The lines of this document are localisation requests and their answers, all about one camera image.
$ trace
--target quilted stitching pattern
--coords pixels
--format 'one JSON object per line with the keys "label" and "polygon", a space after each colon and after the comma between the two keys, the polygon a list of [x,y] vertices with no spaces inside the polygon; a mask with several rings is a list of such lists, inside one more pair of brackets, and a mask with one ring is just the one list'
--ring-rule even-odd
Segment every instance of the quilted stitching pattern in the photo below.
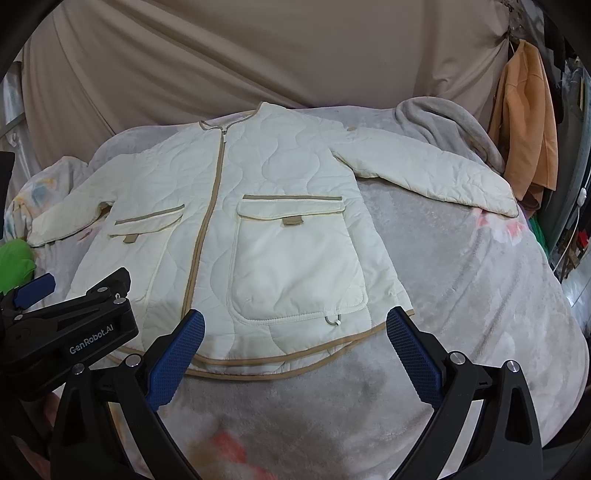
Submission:
{"label": "quilted stitching pattern", "polygon": [[[145,351],[155,338],[170,333],[181,318],[190,259],[212,194],[220,140],[220,129],[204,131],[190,125],[150,150],[120,155],[33,224],[32,237],[43,242],[72,233],[91,220],[99,204],[112,203],[105,228],[82,261],[69,297],[83,294],[121,266],[129,269],[129,299],[141,332],[128,345],[132,348]],[[513,213],[517,207],[504,180],[450,155],[389,132],[347,131],[339,122],[269,104],[263,104],[254,117],[232,125],[226,134],[219,193],[191,304],[203,313],[208,325],[198,354],[224,361],[262,358],[264,364],[265,357],[363,334],[383,323],[396,305],[410,310],[410,300],[363,204],[355,174],[382,176],[436,199]],[[323,316],[273,325],[237,321],[228,308],[229,280],[238,233],[236,208],[245,194],[342,196],[342,215],[362,266],[366,306],[343,314],[339,327],[329,325]],[[149,215],[178,205],[185,205],[180,223],[140,235],[134,244],[113,241],[106,234],[114,223],[111,219]],[[328,354],[337,349],[329,349]],[[281,369],[297,364],[282,364]],[[265,371],[274,368],[269,365]],[[204,364],[204,369],[247,373],[256,368]]]}

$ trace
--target metal ring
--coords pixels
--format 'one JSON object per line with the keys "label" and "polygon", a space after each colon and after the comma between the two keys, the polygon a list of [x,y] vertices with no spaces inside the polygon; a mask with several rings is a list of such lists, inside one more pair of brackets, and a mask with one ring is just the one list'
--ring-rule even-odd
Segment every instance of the metal ring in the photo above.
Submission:
{"label": "metal ring", "polygon": [[328,317],[324,317],[324,319],[326,320],[326,323],[332,325],[333,327],[340,325],[340,315],[336,316],[336,322],[331,322]]}

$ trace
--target white cable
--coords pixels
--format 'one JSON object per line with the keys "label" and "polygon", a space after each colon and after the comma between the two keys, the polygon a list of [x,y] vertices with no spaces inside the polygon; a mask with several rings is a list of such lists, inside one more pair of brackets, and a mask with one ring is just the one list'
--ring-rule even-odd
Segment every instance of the white cable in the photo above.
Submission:
{"label": "white cable", "polygon": [[556,272],[556,269],[558,268],[558,266],[560,265],[560,262],[562,262],[562,259],[564,258],[564,256],[566,255],[566,252],[569,251],[570,248],[570,244],[573,242],[573,238],[574,235],[577,233],[577,227],[579,226],[579,212],[580,212],[580,208],[577,208],[577,221],[574,223],[574,230],[573,230],[573,234],[570,236],[570,240],[569,243],[566,245],[566,248],[564,249],[564,252],[562,252],[562,255],[560,257],[560,260],[558,260],[558,263],[556,264],[556,266],[554,267],[554,270],[552,270],[552,273]]}

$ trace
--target hanging clothes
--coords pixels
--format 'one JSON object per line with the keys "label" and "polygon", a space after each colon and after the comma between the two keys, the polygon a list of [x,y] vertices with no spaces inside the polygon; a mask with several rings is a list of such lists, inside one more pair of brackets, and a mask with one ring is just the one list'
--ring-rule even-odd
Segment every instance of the hanging clothes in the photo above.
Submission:
{"label": "hanging clothes", "polygon": [[558,176],[556,121],[540,52],[525,40],[503,69],[489,136],[506,161],[505,180],[531,217]]}

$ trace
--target tan piping trim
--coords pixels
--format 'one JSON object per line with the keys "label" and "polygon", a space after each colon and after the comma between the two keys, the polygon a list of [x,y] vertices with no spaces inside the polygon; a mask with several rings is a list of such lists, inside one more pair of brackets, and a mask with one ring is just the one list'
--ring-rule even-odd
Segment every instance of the tan piping trim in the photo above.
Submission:
{"label": "tan piping trim", "polygon": [[213,209],[216,206],[217,202],[217,195],[219,194],[220,184],[222,182],[222,165],[223,165],[223,155],[226,149],[226,143],[224,142],[224,132],[228,131],[232,125],[243,122],[244,120],[248,120],[255,116],[258,111],[261,109],[262,102],[259,104],[258,108],[255,112],[247,116],[246,118],[242,118],[240,120],[236,120],[229,124],[226,128],[222,127],[214,127],[218,130],[221,130],[222,137],[220,139],[220,150],[217,154],[217,166],[216,166],[216,178],[213,181],[213,188],[212,188],[212,197],[209,200],[209,205],[207,206],[207,211],[205,212],[205,217],[203,218],[203,223],[201,224],[201,228],[199,229],[199,233],[197,234],[197,239],[195,240],[195,249],[193,250],[193,259],[191,261],[191,270],[189,270],[189,282],[187,283],[187,289],[185,290],[185,295],[183,299],[183,309],[181,312],[181,318],[184,317],[187,312],[191,309],[191,304],[193,302],[193,295],[195,290],[195,282],[197,281],[197,270],[199,269],[199,260],[201,259],[201,250],[203,249],[203,242],[205,241],[205,234],[207,233],[207,227],[209,226],[209,221],[213,215]]}
{"label": "tan piping trim", "polygon": [[295,377],[296,375],[301,375],[308,373],[312,370],[316,370],[317,368],[323,367],[332,360],[336,360],[341,355],[347,353],[353,347],[357,346],[357,344],[361,343],[363,340],[357,340],[356,342],[351,342],[349,345],[344,346],[341,350],[332,355],[329,355],[326,358],[323,358],[319,362],[315,364],[308,365],[307,367],[303,368],[296,368],[290,372],[283,372],[280,374],[267,374],[267,375],[225,375],[225,374],[213,374],[210,372],[202,372],[200,370],[187,370],[187,375],[192,375],[194,377],[205,377],[205,378],[216,378],[218,380],[240,380],[240,381],[256,381],[256,380],[281,380],[283,378]]}
{"label": "tan piping trim", "polygon": [[243,200],[342,200],[343,197],[323,197],[321,195],[245,195]]}
{"label": "tan piping trim", "polygon": [[[414,315],[414,310],[407,311],[407,315],[409,315],[409,316]],[[198,362],[208,364],[208,365],[221,365],[221,366],[226,366],[226,367],[239,367],[239,366],[254,367],[254,366],[258,366],[258,365],[274,364],[274,363],[279,363],[279,362],[288,362],[288,361],[295,360],[295,359],[298,359],[298,358],[301,358],[304,356],[308,356],[308,355],[312,355],[314,353],[321,352],[322,350],[326,350],[327,348],[341,345],[343,343],[352,342],[352,343],[357,344],[358,342],[367,338],[368,336],[373,335],[374,333],[377,333],[380,330],[383,330],[385,327],[386,327],[386,322],[383,322],[380,325],[375,326],[372,329],[366,330],[365,332],[357,333],[355,335],[349,335],[349,336],[343,337],[341,339],[333,340],[328,343],[323,343],[322,345],[319,345],[319,346],[308,348],[308,350],[302,350],[301,352],[296,352],[296,353],[289,353],[288,355],[270,356],[267,358],[251,358],[251,359],[246,359],[246,360],[216,360],[216,359],[208,358],[208,357],[201,356],[201,355],[195,355],[193,357],[193,359]],[[133,348],[129,348],[126,346],[120,346],[119,350],[122,352],[125,352],[125,353],[138,353],[140,355],[144,354],[143,352],[141,352],[139,350],[135,350]],[[232,375],[232,376],[233,377],[241,377],[241,375]]]}
{"label": "tan piping trim", "polygon": [[165,213],[173,213],[178,212],[179,210],[184,209],[184,205],[175,208],[169,208],[168,210],[160,210],[159,212],[149,213],[148,215],[142,215],[141,217],[134,217],[134,218],[126,218],[125,220],[117,220],[115,225],[121,225],[123,223],[130,223],[130,222],[137,222],[139,220],[146,220],[146,218],[152,218],[157,215],[164,215]]}
{"label": "tan piping trim", "polygon": [[248,120],[249,118],[252,118],[253,116],[255,116],[259,112],[259,110],[261,109],[262,104],[263,104],[263,102],[259,103],[258,107],[256,107],[256,110],[250,110],[250,111],[246,112],[246,113],[250,113],[248,116],[246,116],[244,118],[241,118],[239,120],[234,120],[233,122],[227,124],[227,126],[225,126],[225,127],[222,127],[220,125],[209,125],[204,120],[200,120],[199,121],[199,126],[203,130],[214,130],[214,129],[217,129],[217,130],[225,130],[225,131],[228,131],[228,128],[230,128],[232,125],[239,124],[240,122],[243,122],[244,120]]}

